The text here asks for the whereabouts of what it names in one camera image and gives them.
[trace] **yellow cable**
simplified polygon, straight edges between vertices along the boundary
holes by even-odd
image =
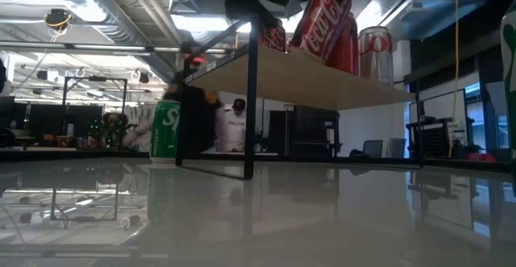
[[[453,92],[453,112],[451,117],[451,140],[448,158],[452,157],[453,140],[455,139],[455,111],[457,104],[457,86],[459,83],[459,0],[455,0],[455,90]]]

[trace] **sprite can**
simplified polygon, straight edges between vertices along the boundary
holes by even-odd
[[[514,162],[516,160],[516,0],[501,21],[501,55],[507,99],[510,155]]]
[[[177,126],[181,104],[161,101],[156,106],[150,156],[156,163],[173,163],[177,152]]]

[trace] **office chair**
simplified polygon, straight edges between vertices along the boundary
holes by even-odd
[[[390,157],[403,158],[405,156],[405,142],[403,138],[391,138],[389,140]]]
[[[383,143],[383,140],[364,141],[364,148],[362,153],[371,158],[381,158]]]

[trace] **cable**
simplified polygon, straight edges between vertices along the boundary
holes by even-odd
[[[59,31],[56,33],[55,36],[52,37],[52,39],[50,40],[50,43],[56,42],[57,38],[60,36],[61,30],[63,29],[63,25],[64,25],[63,23],[61,25],[59,25]],[[25,79],[22,82],[20,82],[17,86],[23,85],[25,83],[25,81],[27,81],[30,77],[32,77],[32,74],[34,74],[34,72],[39,68],[39,66],[45,59],[45,57],[48,55],[47,51],[48,51],[48,49],[45,49],[44,54],[41,56],[40,60],[38,60],[38,63],[35,65],[34,69],[31,71],[31,73],[29,75],[27,75],[27,77],[25,77]]]
[[[126,4],[128,8],[132,8],[138,3],[138,0],[134,1],[132,4],[127,3],[127,0],[123,0],[123,2]]]
[[[457,87],[459,83],[459,0],[455,0],[455,89],[453,92],[453,112],[451,113],[451,139],[448,158],[452,157],[453,140],[455,140],[455,112],[457,104]]]

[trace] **wooden shelf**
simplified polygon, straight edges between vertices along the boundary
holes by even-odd
[[[247,46],[186,79],[190,86],[247,94]],[[259,46],[257,97],[328,110],[347,110],[415,100],[415,95],[319,64],[302,53]]]

